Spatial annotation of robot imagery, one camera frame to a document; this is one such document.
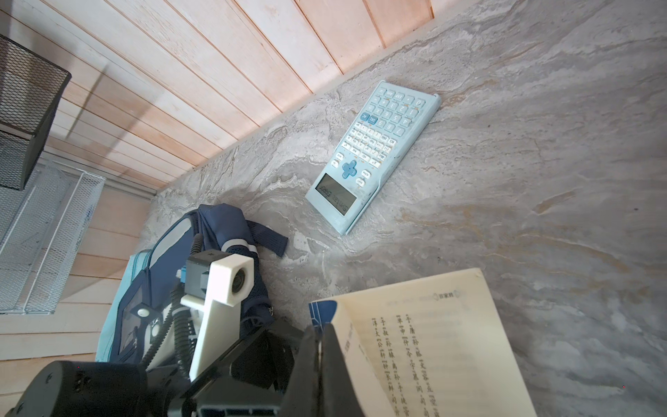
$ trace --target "scientific calculator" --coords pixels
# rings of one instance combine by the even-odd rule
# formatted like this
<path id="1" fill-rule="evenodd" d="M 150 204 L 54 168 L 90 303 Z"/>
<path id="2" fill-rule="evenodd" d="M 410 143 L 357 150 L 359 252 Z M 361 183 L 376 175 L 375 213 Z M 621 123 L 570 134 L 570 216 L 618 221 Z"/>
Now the scientific calculator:
<path id="1" fill-rule="evenodd" d="M 440 97 L 381 81 L 305 198 L 348 234 L 440 107 Z"/>

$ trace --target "book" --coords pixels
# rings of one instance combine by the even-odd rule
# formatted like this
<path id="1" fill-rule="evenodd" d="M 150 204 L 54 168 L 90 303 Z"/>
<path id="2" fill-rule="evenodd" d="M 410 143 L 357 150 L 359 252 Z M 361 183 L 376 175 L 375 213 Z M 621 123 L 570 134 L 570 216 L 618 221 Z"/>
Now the book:
<path id="1" fill-rule="evenodd" d="M 536 417 L 478 268 L 318 300 L 367 417 Z"/>

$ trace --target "black mesh organizer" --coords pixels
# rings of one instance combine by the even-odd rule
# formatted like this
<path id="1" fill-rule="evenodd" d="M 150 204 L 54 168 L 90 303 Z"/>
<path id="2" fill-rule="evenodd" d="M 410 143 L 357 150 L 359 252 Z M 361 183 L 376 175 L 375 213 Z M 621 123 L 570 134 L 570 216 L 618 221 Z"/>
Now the black mesh organizer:
<path id="1" fill-rule="evenodd" d="M 72 75 L 0 35 L 0 186 L 22 190 Z"/>

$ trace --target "marble tabletop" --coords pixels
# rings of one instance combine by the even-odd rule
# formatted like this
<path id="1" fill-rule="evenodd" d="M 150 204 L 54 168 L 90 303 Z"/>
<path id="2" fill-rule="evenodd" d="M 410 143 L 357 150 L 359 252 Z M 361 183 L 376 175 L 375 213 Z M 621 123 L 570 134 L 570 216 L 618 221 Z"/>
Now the marble tabletop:
<path id="1" fill-rule="evenodd" d="M 482 0 L 185 175 L 141 245 L 201 203 L 260 248 L 276 314 L 480 267 L 540 416 L 667 415 L 667 4 Z M 304 200 L 380 80 L 442 106 L 348 236 Z"/>

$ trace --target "directional pad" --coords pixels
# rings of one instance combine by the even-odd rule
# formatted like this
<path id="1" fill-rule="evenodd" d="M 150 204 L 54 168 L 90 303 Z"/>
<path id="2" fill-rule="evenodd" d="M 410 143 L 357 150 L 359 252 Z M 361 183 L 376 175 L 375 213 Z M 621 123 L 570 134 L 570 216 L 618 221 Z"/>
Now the directional pad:
<path id="1" fill-rule="evenodd" d="M 357 170 L 354 169 L 355 166 L 357 166 L 357 161 L 343 164 L 343 179 L 357 175 Z"/>

